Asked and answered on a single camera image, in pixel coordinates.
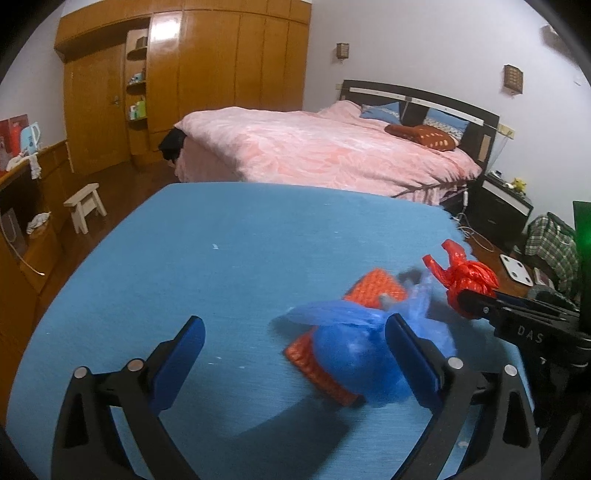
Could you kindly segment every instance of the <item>blue plastic bag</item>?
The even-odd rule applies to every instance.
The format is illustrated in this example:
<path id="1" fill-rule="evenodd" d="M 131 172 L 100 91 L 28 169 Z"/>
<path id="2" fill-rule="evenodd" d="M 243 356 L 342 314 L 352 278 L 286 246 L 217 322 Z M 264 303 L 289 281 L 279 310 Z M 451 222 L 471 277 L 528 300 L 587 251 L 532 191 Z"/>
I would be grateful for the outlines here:
<path id="1" fill-rule="evenodd" d="M 447 325 L 426 318 L 431 300 L 430 274 L 409 289 L 408 299 L 385 312 L 347 300 L 313 302 L 296 307 L 286 317 L 316 325 L 312 335 L 314 357 L 342 387 L 363 395 L 372 406 L 402 401 L 411 394 L 384 336 L 386 320 L 399 313 L 417 336 L 432 340 L 444 356 L 456 350 Z"/>

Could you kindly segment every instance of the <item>wall sconce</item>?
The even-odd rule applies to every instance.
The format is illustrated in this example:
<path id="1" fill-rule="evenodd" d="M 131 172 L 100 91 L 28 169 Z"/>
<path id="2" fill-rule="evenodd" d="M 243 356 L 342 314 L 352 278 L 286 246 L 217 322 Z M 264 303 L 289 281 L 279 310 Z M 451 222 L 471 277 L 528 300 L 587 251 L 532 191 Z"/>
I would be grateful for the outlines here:
<path id="1" fill-rule="evenodd" d="M 513 65 L 505 65 L 504 73 L 503 86 L 509 89 L 513 95 L 523 93 L 523 72 Z"/>
<path id="2" fill-rule="evenodd" d="M 336 44 L 336 57 L 339 60 L 346 60 L 349 58 L 349 44 L 348 43 L 337 43 Z"/>

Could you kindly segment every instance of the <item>light blue kettle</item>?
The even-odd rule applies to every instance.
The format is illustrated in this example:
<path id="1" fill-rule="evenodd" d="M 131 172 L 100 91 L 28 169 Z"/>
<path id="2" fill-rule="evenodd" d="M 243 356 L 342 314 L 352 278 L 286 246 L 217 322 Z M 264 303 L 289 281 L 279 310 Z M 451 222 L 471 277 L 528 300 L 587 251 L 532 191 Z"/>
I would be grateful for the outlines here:
<path id="1" fill-rule="evenodd" d="M 39 140 L 41 139 L 41 129 L 35 122 L 21 131 L 21 152 L 27 150 L 27 155 L 33 155 L 39 150 Z"/>

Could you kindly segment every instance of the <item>blue pillow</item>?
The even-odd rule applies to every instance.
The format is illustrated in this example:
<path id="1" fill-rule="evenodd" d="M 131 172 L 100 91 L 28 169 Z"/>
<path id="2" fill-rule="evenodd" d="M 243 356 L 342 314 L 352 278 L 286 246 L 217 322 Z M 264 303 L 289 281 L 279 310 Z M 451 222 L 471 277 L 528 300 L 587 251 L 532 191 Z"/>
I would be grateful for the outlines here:
<path id="1" fill-rule="evenodd" d="M 431 125 L 439 130 L 443 130 L 456 140 L 456 145 L 459 145 L 469 123 L 468 120 L 462 120 L 456 116 L 443 113 L 436 108 L 430 108 L 423 125 Z"/>
<path id="2" fill-rule="evenodd" d="M 389 124 L 402 125 L 400 123 L 400 103 L 394 102 L 381 106 L 364 105 L 360 118 L 381 120 Z"/>

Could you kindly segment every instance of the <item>dark wooden headboard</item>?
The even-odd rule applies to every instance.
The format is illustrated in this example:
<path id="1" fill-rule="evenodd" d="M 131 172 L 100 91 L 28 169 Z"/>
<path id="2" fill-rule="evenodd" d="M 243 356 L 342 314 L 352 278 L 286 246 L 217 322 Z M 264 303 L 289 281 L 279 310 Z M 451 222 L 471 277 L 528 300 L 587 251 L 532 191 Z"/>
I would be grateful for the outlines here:
<path id="1" fill-rule="evenodd" d="M 357 105 L 387 105 L 400 101 L 401 123 L 408 127 L 421 125 L 430 107 L 470 121 L 459 145 L 464 152 L 486 171 L 499 116 L 482 108 L 453 98 L 425 92 L 415 88 L 387 83 L 345 80 L 340 93 L 341 100 L 349 100 Z"/>

